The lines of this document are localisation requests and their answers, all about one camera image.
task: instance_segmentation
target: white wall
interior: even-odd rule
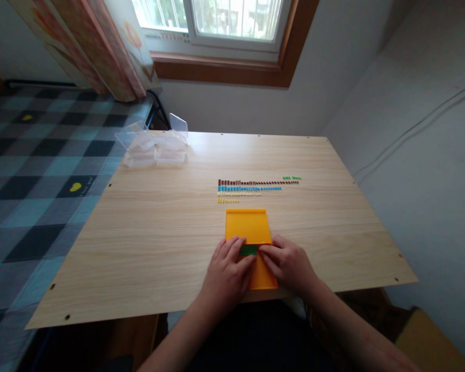
[[[465,1],[421,1],[324,134],[355,175],[464,87]],[[423,308],[465,355],[465,99],[409,134],[355,179],[420,280],[391,300]]]
[[[289,89],[163,81],[190,130],[314,135],[342,104],[415,0],[321,0]],[[0,77],[69,81],[0,0]]]

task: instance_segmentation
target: checkered bedsheet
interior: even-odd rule
[[[0,97],[0,371],[20,362],[24,327],[125,153],[114,133],[150,109],[79,90]]]

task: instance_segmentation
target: electrical cable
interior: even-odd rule
[[[456,97],[458,97],[460,94],[462,94],[463,92],[465,92],[465,88],[462,89],[461,91],[459,91],[458,93],[456,93],[455,95],[453,95],[452,97],[448,98],[446,101],[444,101],[443,103],[441,103],[439,106],[437,106],[434,110],[432,110],[430,113],[428,113],[422,120],[420,120],[419,122],[417,122],[416,124],[414,124],[412,127],[410,127],[409,129],[407,129],[401,136],[399,136],[396,140],[394,140],[389,146],[387,146],[384,150],[382,150],[379,155],[374,159],[374,161],[372,161],[371,163],[365,165],[363,168],[360,168],[354,175],[353,177],[356,177],[358,175],[358,173],[360,173],[361,171],[363,171],[364,169],[367,169],[368,167],[370,167],[371,165],[374,165],[385,153],[386,151],[388,151],[391,147],[393,147],[400,139],[402,139],[405,135],[407,135],[408,133],[410,133],[413,129],[415,129],[416,127],[418,127],[420,124],[422,124],[425,120],[427,120],[432,114],[434,114],[437,110],[439,110],[442,106],[444,106],[445,104],[447,104],[448,102],[450,102],[451,100],[455,99]],[[451,107],[453,107],[456,103],[452,104],[450,107],[448,107],[445,111],[449,110]]]

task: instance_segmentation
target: person's left hand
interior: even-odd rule
[[[246,238],[222,239],[208,266],[205,280],[195,303],[207,316],[219,322],[243,298],[252,277],[256,256],[246,256],[236,263]]]

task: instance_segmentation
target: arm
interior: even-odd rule
[[[367,371],[420,371],[387,338],[350,309],[315,274],[305,250],[276,236],[259,250],[272,273],[326,321],[356,365]]]
[[[255,256],[236,263],[244,242],[245,238],[238,237],[219,242],[200,293],[137,372],[181,371],[187,367],[215,326],[248,289]]]

